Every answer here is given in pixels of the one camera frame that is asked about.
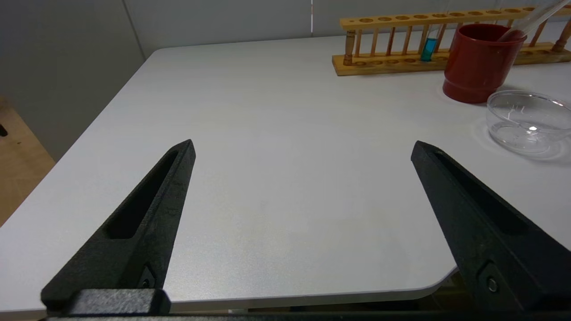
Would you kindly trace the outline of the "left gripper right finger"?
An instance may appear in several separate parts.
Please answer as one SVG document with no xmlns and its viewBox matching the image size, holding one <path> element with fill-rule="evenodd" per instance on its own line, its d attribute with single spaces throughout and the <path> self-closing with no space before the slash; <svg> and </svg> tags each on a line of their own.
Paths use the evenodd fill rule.
<svg viewBox="0 0 571 321">
<path fill-rule="evenodd" d="M 446 152 L 417 141 L 410 157 L 461 276 L 488 311 L 570 311 L 565 246 Z"/>
</svg>

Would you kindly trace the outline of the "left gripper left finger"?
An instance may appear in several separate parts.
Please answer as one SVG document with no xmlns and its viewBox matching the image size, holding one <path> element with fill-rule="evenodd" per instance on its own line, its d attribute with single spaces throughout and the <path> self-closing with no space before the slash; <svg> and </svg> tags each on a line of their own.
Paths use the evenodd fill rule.
<svg viewBox="0 0 571 321">
<path fill-rule="evenodd" d="M 187 197 L 196 153 L 170 148 L 41 291 L 61 313 L 82 290 L 161 288 Z"/>
</svg>

